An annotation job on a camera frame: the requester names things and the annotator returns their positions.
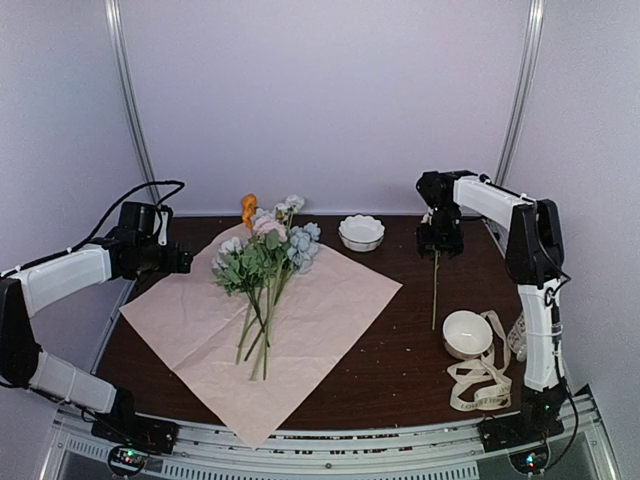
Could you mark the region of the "green leafy flower bunch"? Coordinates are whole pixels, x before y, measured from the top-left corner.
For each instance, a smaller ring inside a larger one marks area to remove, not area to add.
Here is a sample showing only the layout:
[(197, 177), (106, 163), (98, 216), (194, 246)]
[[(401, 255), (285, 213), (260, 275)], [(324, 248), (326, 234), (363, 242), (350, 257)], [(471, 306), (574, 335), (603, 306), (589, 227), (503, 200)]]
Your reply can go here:
[(252, 340), (258, 331), (254, 315), (255, 294), (260, 283), (258, 248), (251, 240), (233, 237), (223, 242), (213, 260), (215, 283), (229, 295), (244, 295), (248, 300), (246, 318), (238, 343), (236, 360), (245, 361)]

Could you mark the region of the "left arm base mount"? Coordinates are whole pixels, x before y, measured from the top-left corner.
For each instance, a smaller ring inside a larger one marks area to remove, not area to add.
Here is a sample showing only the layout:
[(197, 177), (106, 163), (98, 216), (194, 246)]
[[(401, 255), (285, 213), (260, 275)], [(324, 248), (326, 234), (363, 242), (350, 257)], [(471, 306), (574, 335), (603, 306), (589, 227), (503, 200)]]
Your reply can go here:
[(130, 426), (99, 418), (91, 434), (113, 443), (123, 444), (150, 454), (172, 454), (179, 426), (175, 422), (135, 416)]

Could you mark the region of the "blue hydrangea flower stem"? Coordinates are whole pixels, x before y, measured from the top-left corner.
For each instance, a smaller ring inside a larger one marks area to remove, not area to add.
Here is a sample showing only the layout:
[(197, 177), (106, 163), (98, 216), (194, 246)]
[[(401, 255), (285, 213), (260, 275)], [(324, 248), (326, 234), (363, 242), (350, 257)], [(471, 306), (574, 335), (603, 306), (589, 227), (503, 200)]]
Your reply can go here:
[(304, 227), (294, 226), (286, 231), (287, 238), (280, 241), (278, 232), (269, 232), (265, 237), (269, 270), (266, 276), (267, 300), (263, 345), (259, 359), (256, 361), (255, 373), (260, 371), (261, 379), (268, 375), (268, 360), (271, 350), (271, 333), (276, 306), (284, 292), (286, 284), (295, 273), (306, 273), (319, 251), (320, 229), (310, 223)]

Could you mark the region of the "orange flower stem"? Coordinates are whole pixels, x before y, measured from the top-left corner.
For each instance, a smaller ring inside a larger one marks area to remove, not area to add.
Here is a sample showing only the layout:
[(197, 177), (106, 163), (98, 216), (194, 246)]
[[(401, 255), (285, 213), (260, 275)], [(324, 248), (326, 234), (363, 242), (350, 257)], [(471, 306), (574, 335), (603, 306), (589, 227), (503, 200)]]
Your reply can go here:
[(253, 225), (252, 218), (254, 217), (258, 206), (257, 197), (253, 193), (245, 195), (241, 200), (241, 206), (243, 224), (248, 229), (251, 229)]

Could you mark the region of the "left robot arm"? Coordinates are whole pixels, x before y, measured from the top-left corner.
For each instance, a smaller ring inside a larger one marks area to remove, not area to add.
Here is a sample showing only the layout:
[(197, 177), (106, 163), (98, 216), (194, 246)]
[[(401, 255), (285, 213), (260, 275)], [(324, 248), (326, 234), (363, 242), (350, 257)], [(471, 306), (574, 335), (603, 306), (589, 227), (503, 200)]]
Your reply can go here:
[(32, 390), (105, 417), (123, 444), (144, 433), (131, 394), (64, 361), (36, 341), (32, 318), (89, 287), (146, 273), (187, 274), (193, 256), (170, 240), (166, 205), (125, 202), (106, 236), (19, 266), (1, 277), (1, 384)]

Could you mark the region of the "pink peony flower stem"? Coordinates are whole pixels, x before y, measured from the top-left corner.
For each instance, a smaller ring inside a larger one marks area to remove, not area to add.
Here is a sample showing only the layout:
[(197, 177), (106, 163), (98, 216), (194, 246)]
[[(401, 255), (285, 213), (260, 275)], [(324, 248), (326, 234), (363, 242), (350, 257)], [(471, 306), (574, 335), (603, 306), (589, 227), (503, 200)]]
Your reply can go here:
[(259, 359), (259, 355), (261, 353), (261, 346), (263, 345), (263, 333), (265, 327), (265, 314), (266, 314), (266, 300), (267, 300), (267, 288), (266, 288), (266, 276), (268, 275), (269, 270), (269, 259), (267, 253), (267, 247), (265, 243), (266, 235), (271, 232), (278, 232), (280, 235), (280, 241), (284, 242), (287, 238), (286, 231), (288, 230), (287, 226), (280, 223), (276, 219), (263, 216), (256, 220), (253, 224), (252, 229), (252, 237), (251, 240), (258, 248), (258, 260), (259, 260), (259, 280), (258, 284), (258, 292), (255, 294), (256, 304), (254, 306), (254, 315), (256, 316), (256, 320), (258, 321), (258, 331), (255, 334), (254, 339), (249, 347), (248, 352), (245, 354), (244, 360), (252, 360), (253, 367), (251, 369), (251, 373), (249, 379), (251, 381), (256, 381), (261, 379), (260, 371), (255, 373), (255, 365), (256, 361)]

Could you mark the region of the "white rose flower stem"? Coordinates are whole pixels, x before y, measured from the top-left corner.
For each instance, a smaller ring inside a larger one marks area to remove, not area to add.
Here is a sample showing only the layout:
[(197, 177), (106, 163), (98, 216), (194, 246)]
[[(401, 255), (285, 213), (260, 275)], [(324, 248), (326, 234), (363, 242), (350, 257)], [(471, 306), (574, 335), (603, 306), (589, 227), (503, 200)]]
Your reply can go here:
[(433, 251), (433, 295), (432, 295), (432, 320), (431, 329), (436, 331), (437, 328), (437, 305), (438, 305), (438, 285), (439, 285), (439, 268), (442, 252), (440, 250)]

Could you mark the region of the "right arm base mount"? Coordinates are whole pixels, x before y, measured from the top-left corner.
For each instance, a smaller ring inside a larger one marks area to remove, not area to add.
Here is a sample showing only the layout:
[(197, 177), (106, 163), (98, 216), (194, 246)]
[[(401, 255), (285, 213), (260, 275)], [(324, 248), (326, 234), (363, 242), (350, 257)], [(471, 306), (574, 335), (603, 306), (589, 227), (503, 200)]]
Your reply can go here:
[(499, 418), (486, 418), (477, 425), (486, 453), (512, 449), (530, 443), (542, 443), (549, 437), (562, 434), (561, 420), (551, 420), (542, 426), (525, 426), (519, 414)]

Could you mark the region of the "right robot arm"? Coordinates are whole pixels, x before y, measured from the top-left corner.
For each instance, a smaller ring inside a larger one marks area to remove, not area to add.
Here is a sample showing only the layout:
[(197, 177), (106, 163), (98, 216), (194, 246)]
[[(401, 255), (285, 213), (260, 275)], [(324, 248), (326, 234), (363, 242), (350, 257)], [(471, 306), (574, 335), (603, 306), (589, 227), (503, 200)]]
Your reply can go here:
[(562, 270), (564, 245), (556, 204), (535, 200), (468, 170), (421, 175), (416, 190), (427, 214), (416, 230), (420, 255), (464, 250), (461, 210), (473, 210), (507, 230), (505, 267), (516, 284), (525, 321), (527, 360), (521, 412), (512, 430), (530, 442), (545, 431), (567, 399), (562, 370), (559, 297), (570, 281)]

